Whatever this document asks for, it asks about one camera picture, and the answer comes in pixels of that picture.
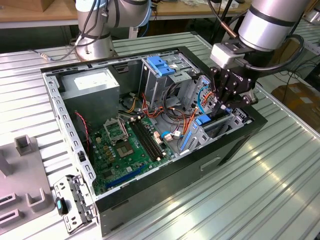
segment blue cable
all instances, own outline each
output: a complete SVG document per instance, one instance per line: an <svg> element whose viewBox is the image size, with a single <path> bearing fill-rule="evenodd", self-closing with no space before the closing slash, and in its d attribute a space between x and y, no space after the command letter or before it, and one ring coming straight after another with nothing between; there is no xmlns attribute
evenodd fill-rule
<svg viewBox="0 0 320 240"><path fill-rule="evenodd" d="M142 38L147 33L148 29L149 29L149 22L146 23L146 29L144 30L144 33L141 35L140 38Z"/></svg>
<svg viewBox="0 0 320 240"><path fill-rule="evenodd" d="M163 132L163 133L161 134L161 138L163 139L163 138L165 137L165 135L167 135L167 134L170 134L170 132L169 132L169 131Z"/></svg>
<svg viewBox="0 0 320 240"><path fill-rule="evenodd" d="M199 91L199 93L198 93L198 101L197 101L197 104L198 104L198 107L199 107L199 109L200 109L200 111L202 112L202 113L205 113L205 110L202 108L202 106L201 106L201 102L200 102L200 94L201 94L201 92L204 90L204 89L207 89L208 88L208 86L204 86L203 88L201 88L200 89L200 91Z"/></svg>

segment green circuit board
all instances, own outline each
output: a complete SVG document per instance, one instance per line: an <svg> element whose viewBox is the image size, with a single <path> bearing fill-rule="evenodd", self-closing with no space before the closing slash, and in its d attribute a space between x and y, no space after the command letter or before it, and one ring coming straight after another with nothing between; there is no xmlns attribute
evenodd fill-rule
<svg viewBox="0 0 320 240"><path fill-rule="evenodd" d="M141 119L141 123L155 142L154 131L156 131L156 129L151 121L145 117ZM115 181L125 178L125 181L112 186L116 187L173 158L172 150L163 143L159 146L159 149L162 154L165 153L165 155L159 161L152 161L147 151L139 142L130 124L126 122L124 126L128 134L128 139L127 141L120 141L120 143L117 142L115 145L111 144L104 128L90 134L90 138L93 141L93 169L96 174L96 179L93 181L93 189L96 195L103 194L110 190L111 188L108 187L110 183L117 183ZM120 134L121 131L118 127L118 124L112 124L108 126L108 131L111 133L118 132Z"/></svg>

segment slotted metal table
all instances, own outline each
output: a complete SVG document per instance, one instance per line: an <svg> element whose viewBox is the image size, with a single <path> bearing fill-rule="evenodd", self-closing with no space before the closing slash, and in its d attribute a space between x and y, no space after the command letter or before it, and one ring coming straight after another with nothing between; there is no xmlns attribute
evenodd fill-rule
<svg viewBox="0 0 320 240"><path fill-rule="evenodd" d="M117 40L119 55L187 46L207 65L211 46L198 35L178 33ZM40 49L59 57L69 47ZM75 174L39 69L76 63L71 54L48 63L29 52L0 54L0 145L36 137L49 184ZM257 87L254 105L267 120L231 161L121 226L108 240L314 239L320 232L320 136ZM67 234L57 209L0 239L99 239L96 223Z"/></svg>
<svg viewBox="0 0 320 240"><path fill-rule="evenodd" d="M320 54L320 25L313 25L301 19L294 33L303 37L306 49L315 55Z"/></svg>

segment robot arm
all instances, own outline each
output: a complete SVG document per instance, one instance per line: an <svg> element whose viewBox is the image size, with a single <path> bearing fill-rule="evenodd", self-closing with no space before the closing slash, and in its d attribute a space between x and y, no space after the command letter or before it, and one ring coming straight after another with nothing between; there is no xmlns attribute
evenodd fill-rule
<svg viewBox="0 0 320 240"><path fill-rule="evenodd" d="M211 68L211 87L218 100L212 115L220 108L257 103L252 89L261 72L283 68L300 55L303 38L291 35L300 42L300 50L285 64L266 67L308 3L309 0L254 0L239 28L239 36L213 46L210 58L219 67Z"/></svg>
<svg viewBox="0 0 320 240"><path fill-rule="evenodd" d="M151 0L76 0L75 7L82 36L76 52L83 60L114 56L110 29L143 26L152 12Z"/></svg>

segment yellow cable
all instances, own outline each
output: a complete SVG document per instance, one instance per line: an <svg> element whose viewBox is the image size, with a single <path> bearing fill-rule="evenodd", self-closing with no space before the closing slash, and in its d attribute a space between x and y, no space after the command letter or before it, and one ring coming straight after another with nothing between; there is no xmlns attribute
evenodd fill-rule
<svg viewBox="0 0 320 240"><path fill-rule="evenodd" d="M134 100L133 100L132 107L128 111L126 111L126 113L131 113L131 112L134 111L135 106L136 106L136 100L137 100L137 98L135 97Z"/></svg>

